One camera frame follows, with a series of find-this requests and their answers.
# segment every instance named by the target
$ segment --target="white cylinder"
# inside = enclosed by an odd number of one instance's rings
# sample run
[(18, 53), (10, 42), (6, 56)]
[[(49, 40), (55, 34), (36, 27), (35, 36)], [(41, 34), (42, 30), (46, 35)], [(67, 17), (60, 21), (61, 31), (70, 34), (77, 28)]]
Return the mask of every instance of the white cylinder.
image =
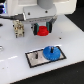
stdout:
[(43, 9), (50, 9), (53, 6), (53, 0), (37, 0), (37, 4)]

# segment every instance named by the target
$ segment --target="black hole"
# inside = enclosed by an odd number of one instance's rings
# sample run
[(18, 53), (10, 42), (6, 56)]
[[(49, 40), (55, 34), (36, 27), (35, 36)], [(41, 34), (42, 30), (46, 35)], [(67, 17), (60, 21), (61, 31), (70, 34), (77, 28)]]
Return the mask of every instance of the black hole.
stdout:
[(6, 0), (0, 0), (0, 3), (4, 3)]
[(0, 23), (0, 27), (2, 27), (2, 26), (3, 26), (3, 24)]
[(48, 11), (45, 11), (45, 13), (48, 13)]
[(28, 15), (30, 15), (30, 13), (28, 13)]
[(59, 37), (59, 39), (62, 39), (61, 37)]
[(0, 8), (4, 8), (4, 5), (0, 5)]

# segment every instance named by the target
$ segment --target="black cable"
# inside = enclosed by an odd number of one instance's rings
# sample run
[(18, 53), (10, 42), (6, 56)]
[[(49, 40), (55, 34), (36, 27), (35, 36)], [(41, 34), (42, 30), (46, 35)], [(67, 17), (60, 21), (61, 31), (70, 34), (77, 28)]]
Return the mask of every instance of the black cable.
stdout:
[(2, 15), (0, 15), (0, 18), (24, 21), (24, 15), (23, 14), (18, 14), (18, 15), (15, 15), (15, 16), (2, 16)]

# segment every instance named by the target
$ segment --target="white surface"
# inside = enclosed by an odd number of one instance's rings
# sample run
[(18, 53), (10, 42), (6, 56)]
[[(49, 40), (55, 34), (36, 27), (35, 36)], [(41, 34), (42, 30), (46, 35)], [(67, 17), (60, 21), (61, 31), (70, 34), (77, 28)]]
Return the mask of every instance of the white surface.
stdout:
[[(53, 0), (57, 8), (57, 15), (71, 14), (75, 11), (77, 0)], [(7, 0), (9, 15), (23, 13), (24, 6), (36, 5), (37, 0)]]
[[(45, 37), (34, 36), (31, 26), (25, 25), (25, 37), (15, 38), (12, 22), (0, 20), (0, 84), (12, 83), (57, 68), (84, 61), (84, 32), (64, 15), (58, 16), (53, 32)], [(25, 53), (59, 45), (67, 59), (30, 68)]]

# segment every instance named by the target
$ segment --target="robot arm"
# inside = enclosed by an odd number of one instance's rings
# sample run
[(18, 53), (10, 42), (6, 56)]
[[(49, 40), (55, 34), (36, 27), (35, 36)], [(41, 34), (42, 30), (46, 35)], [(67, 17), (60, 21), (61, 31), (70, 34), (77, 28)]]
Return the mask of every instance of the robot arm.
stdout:
[[(37, 35), (39, 31), (41, 31), (39, 35), (47, 35), (52, 32), (52, 26), (58, 15), (71, 14), (75, 11), (76, 1), (77, 0), (6, 0), (8, 15), (11, 17), (5, 17), (5, 19), (27, 21), (27, 23), (32, 25), (34, 35)], [(46, 22), (47, 28), (40, 28), (38, 25), (39, 22)]]

